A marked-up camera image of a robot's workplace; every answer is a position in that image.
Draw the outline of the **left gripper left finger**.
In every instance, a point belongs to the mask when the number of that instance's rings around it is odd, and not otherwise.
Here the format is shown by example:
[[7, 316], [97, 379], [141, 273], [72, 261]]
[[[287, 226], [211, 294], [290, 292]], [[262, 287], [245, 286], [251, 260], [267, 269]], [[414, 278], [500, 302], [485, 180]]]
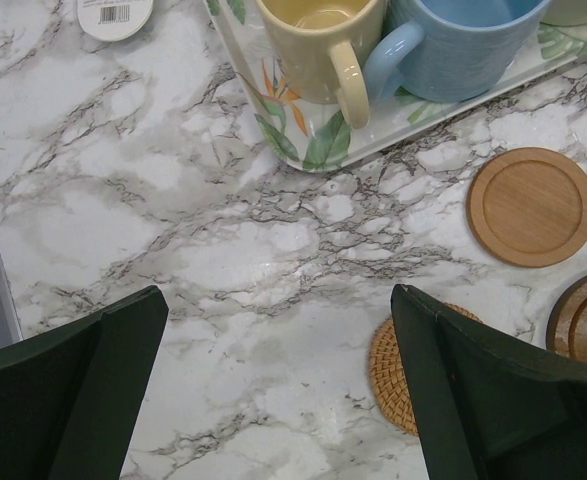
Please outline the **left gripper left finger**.
[[0, 349], [0, 479], [117, 479], [168, 318], [148, 286]]

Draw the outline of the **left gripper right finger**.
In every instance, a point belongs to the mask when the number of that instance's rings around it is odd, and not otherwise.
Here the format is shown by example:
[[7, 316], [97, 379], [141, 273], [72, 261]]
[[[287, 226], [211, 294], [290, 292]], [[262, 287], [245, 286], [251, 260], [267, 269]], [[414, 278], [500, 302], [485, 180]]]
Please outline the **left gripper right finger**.
[[391, 310], [432, 479], [587, 479], [587, 364], [412, 285]]

